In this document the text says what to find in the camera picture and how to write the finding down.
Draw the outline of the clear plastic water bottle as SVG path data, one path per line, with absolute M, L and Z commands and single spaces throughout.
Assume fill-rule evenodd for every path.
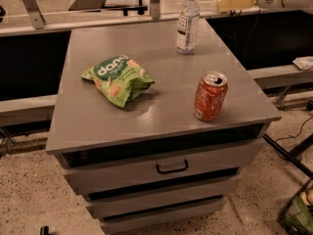
M 181 54 L 191 54 L 196 48 L 200 6 L 196 0 L 184 0 L 181 5 L 177 25 L 177 50 Z

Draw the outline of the red coke can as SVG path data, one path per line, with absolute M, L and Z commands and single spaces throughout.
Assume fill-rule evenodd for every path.
M 217 119 L 228 91 L 225 74 L 210 70 L 200 79 L 194 104 L 194 114 L 202 121 Z

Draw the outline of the green chip bag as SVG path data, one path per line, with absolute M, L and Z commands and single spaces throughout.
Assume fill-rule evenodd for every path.
M 125 55 L 102 61 L 80 76 L 93 81 L 111 103 L 122 109 L 155 83 L 138 63 Z

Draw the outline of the grey drawer cabinet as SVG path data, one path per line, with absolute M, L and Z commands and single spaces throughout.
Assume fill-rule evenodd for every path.
M 72 32 L 46 150 L 107 234 L 219 211 L 279 112 L 208 23 L 191 55 L 176 49 L 174 21 L 88 27 Z M 155 83 L 123 109 L 80 75 L 118 55 Z M 226 75 L 217 119 L 194 114 L 207 71 Z M 183 172 L 158 174 L 156 164 Z

